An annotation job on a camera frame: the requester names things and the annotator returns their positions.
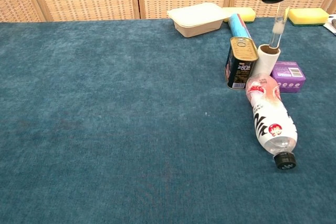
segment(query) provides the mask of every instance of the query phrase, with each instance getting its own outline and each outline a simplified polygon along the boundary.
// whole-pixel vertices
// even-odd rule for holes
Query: white plastic container
[[[229,16],[221,7],[208,2],[172,9],[167,14],[186,38],[218,30]]]

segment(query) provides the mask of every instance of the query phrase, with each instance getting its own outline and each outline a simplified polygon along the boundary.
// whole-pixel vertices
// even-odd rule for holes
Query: blue cylindrical package
[[[239,14],[232,14],[229,18],[228,24],[230,26],[233,37],[251,38],[251,35]]]

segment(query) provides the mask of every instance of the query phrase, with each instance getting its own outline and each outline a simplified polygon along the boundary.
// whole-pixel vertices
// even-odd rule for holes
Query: black bottle cap
[[[296,166],[295,156],[291,152],[278,153],[274,156],[274,161],[280,170],[289,170]]]

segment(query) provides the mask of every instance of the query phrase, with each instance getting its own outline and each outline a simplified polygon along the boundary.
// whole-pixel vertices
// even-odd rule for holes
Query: bottle label
[[[284,136],[297,141],[294,122],[281,101],[269,103],[259,100],[253,107],[256,136],[263,146],[274,137]]]

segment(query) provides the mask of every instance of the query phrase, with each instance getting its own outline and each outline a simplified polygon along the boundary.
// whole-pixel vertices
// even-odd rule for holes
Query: yellow sponge
[[[324,25],[328,17],[329,14],[321,8],[297,8],[288,12],[288,18],[295,26]]]
[[[228,17],[231,17],[233,13],[238,13],[246,23],[253,22],[256,17],[256,13],[251,7],[223,7],[223,10],[228,13]]]

